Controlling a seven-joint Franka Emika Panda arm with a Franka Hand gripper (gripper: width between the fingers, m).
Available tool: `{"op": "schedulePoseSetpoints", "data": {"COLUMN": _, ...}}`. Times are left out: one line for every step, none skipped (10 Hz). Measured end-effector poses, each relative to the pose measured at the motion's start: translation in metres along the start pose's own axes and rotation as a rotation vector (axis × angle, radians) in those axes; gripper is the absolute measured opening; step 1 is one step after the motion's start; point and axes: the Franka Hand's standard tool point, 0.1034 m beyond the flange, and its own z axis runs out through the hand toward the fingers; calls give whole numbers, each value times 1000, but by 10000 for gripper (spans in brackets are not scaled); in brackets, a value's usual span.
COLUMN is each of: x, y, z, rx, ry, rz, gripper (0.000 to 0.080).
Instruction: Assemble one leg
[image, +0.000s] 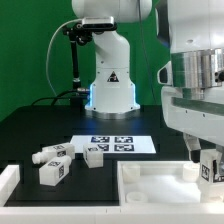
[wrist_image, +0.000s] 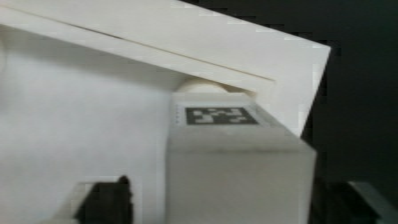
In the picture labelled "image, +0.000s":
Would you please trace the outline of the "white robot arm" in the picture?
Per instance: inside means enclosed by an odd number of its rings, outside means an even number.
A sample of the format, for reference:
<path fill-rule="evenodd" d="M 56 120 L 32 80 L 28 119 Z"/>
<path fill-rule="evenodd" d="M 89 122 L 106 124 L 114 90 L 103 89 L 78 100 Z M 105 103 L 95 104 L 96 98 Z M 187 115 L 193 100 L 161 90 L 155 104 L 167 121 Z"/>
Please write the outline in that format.
<path fill-rule="evenodd" d="M 156 12 L 157 37 L 170 59 L 157 73 L 168 127 L 184 134 L 193 153 L 199 141 L 216 145 L 207 160 L 224 165 L 224 0 L 72 0 L 80 29 L 93 36 L 96 78 L 89 114 L 124 118 L 140 109 L 129 77 L 130 45 L 117 23 L 133 23 Z"/>

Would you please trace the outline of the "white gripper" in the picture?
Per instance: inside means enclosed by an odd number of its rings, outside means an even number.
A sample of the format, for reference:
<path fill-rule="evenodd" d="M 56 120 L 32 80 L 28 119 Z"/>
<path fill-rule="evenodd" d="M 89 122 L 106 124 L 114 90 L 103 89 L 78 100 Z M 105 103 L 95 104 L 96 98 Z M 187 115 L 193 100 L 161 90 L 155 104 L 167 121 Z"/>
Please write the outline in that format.
<path fill-rule="evenodd" d="M 198 138 L 224 146 L 224 87 L 206 89 L 203 100 L 187 100 L 178 88 L 164 86 L 161 99 L 165 123 L 184 133 L 192 162 L 200 162 Z"/>

